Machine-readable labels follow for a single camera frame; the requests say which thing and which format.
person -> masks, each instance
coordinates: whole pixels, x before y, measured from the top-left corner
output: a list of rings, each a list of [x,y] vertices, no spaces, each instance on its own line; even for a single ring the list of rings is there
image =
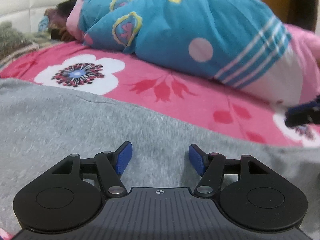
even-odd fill
[[[55,9],[47,9],[45,16],[49,19],[49,28],[59,29],[60,40],[64,42],[75,41],[75,37],[71,35],[66,27],[67,19],[70,16],[77,0],[67,0],[59,3]]]
[[[134,53],[271,103],[320,93],[318,58],[260,0],[68,0],[57,16],[64,40]]]

blue gripper pad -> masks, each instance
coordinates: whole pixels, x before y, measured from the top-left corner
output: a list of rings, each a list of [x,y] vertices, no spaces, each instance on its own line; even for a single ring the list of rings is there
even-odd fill
[[[127,167],[129,161],[132,157],[132,144],[128,143],[128,145],[122,150],[122,152],[118,155],[118,161],[115,165],[115,171],[118,175],[122,175],[124,173],[125,168]]]
[[[202,156],[191,145],[189,146],[189,160],[198,175],[202,177],[207,168],[204,166]]]

blanket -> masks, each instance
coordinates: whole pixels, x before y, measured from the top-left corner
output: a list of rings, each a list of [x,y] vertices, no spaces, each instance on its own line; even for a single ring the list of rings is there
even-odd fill
[[[133,156],[121,180],[140,187],[190,187],[200,177],[188,146],[236,159],[250,154],[299,187],[308,199],[301,229],[320,238],[318,149],[278,148],[230,138],[134,104],[78,91],[0,80],[0,227],[20,230],[12,210],[15,194],[70,153],[91,158],[124,141]],[[234,181],[225,177],[225,185]]]
[[[305,80],[291,34],[259,0],[78,0],[69,18],[70,33],[93,48],[135,53],[273,103],[318,93],[319,70]]]

grey blanket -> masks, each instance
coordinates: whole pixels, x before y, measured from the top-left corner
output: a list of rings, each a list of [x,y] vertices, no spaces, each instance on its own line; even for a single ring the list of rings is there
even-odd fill
[[[23,186],[71,153],[93,157],[128,140],[134,148],[122,176],[128,190],[193,190],[199,177],[186,156],[192,143],[228,158],[250,154],[306,194],[309,208],[301,229],[320,238],[319,149],[244,142],[137,105],[13,79],[0,80],[0,124],[0,227],[10,233],[20,230],[12,200]]]

